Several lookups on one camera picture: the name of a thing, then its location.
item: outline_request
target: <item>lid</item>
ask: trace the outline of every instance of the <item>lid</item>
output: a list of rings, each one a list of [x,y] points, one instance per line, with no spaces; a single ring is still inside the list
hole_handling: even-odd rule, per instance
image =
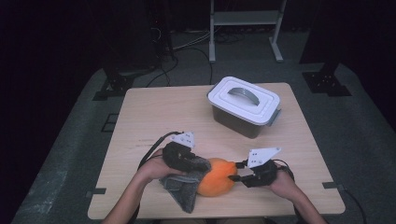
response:
[[[279,106],[279,96],[236,77],[225,77],[208,94],[215,107],[256,125],[268,123]]]

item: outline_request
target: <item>white rack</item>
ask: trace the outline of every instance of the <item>white rack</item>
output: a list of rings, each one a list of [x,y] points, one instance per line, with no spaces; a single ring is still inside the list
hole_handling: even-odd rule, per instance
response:
[[[274,35],[269,37],[270,45],[278,63],[283,62],[283,57],[277,46],[280,25],[287,0],[283,0],[279,10],[267,11],[221,11],[215,12],[215,0],[210,1],[210,41],[209,41],[209,61],[216,61],[215,51],[215,26],[218,25],[262,25],[274,24],[276,26]]]

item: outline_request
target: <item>gray fabric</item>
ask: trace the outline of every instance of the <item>gray fabric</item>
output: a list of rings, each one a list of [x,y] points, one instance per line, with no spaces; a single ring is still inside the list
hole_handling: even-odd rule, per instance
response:
[[[191,161],[206,165],[208,168],[207,171],[191,171],[187,175],[169,175],[160,179],[163,187],[168,190],[181,209],[186,213],[192,213],[194,210],[198,185],[211,168],[210,162],[207,159],[197,157]]]

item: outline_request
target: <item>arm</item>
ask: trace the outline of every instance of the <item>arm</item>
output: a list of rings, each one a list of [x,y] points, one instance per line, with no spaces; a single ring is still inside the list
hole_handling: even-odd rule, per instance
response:
[[[286,172],[278,171],[276,180],[266,188],[270,189],[277,196],[291,201],[307,223],[327,223],[317,208]]]
[[[183,175],[181,171],[169,168],[161,155],[163,151],[157,150],[134,175],[116,205],[103,220],[103,223],[127,223],[134,214],[142,199],[146,185],[153,179],[159,179],[170,174]]]

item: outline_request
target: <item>gray container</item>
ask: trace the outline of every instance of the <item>gray container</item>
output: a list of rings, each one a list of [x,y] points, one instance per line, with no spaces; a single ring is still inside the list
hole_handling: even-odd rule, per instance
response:
[[[279,96],[236,77],[225,77],[207,94],[213,117],[248,138],[271,126],[279,114]]]

